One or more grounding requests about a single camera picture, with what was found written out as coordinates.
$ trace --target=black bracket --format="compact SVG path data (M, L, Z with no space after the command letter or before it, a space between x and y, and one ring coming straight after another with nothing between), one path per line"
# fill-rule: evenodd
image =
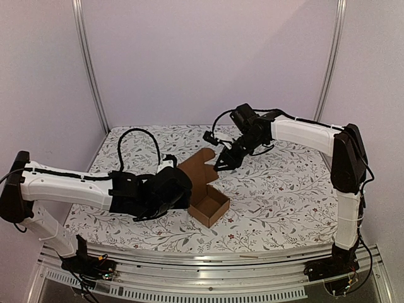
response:
M348 124L334 136L331 182L342 193L358 193L366 179L366 152L359 128Z
M219 140L213 137L213 133L211 131L205 131L205 133L203 134L203 139L212 145L219 145Z
M317 281L336 276L349 274L359 269L355 251L358 248L359 240L349 250L337 247L333 244L331 257L317 259L306 263L303 273L307 275L309 281ZM349 289L349 277L324 282L326 290L334 296L344 295Z
M86 240L79 235L76 238L78 243L76 255L70 258L60 257L62 260L62 269L83 275L92 280L110 280L111 275L115 272L116 262L107 259L106 256L102 259L89 256Z
M21 183L24 183L23 168L30 162L30 153L19 151L10 172L21 169L8 176L0 196L0 217L11 223L21 223L32 218L33 201L25 201L21 195Z

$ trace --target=white backdrop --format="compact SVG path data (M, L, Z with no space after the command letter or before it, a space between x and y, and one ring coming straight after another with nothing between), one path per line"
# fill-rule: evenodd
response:
M377 243L397 302L404 298L404 2L349 1L323 121L356 123L376 180L362 231Z
M0 175L19 150L85 170L104 137L88 86L71 1L0 1ZM58 220L69 205L47 204ZM23 302L42 247L0 220L0 302Z
M210 124L249 102L312 117L334 0L83 2L112 127Z

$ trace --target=cardboard box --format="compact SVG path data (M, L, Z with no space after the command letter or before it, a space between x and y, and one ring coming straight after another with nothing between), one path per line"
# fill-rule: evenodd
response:
M188 213L206 227L211 227L230 207L230 199L207 185L219 178L213 165L205 162L215 158L210 148L202 148L178 165L191 179L193 188Z

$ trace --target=cardboard piece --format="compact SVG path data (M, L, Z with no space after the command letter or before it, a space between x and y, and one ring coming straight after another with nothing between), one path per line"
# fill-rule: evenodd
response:
M213 165L205 164L206 161L215 158L215 152L211 148L202 148L178 165L191 179L192 195L188 213L210 228L230 207L230 199L207 185L219 178L213 170Z

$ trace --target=patterned fabric surface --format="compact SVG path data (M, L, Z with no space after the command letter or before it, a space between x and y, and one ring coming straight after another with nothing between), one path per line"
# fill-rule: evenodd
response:
M98 153L91 172L117 169L117 141L129 128L114 128ZM148 126L162 153L179 163L202 147L210 126ZM236 138L234 126L218 131ZM125 170L135 174L156 172L157 154L151 139L139 132L123 140ZM248 252L287 249L331 242L336 231L336 194L320 154L289 142L275 142L269 153L246 157L242 167L219 173L212 182L230 197L230 210L208 229L187 211L145 222L129 215L73 205L65 227L97 244L185 253Z

